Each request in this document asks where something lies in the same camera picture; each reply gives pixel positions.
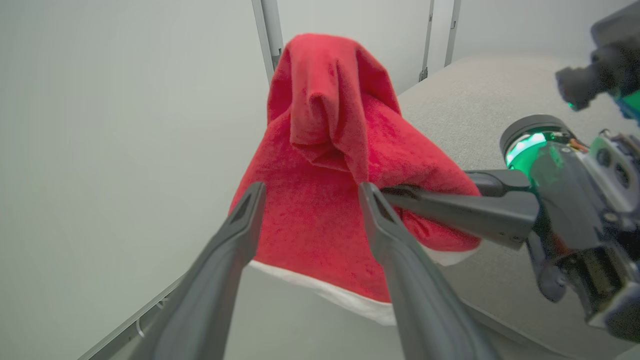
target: green led light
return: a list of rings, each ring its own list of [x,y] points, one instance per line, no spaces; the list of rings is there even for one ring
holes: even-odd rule
[[[509,151],[509,154],[507,154],[507,157],[506,157],[507,167],[509,167],[513,159],[515,159],[516,156],[518,156],[521,152],[532,147],[533,145],[538,145],[539,143],[545,143],[545,142],[547,142],[547,140],[545,139],[545,135],[543,133],[535,133],[523,140],[520,140],[513,147],[513,149]]]

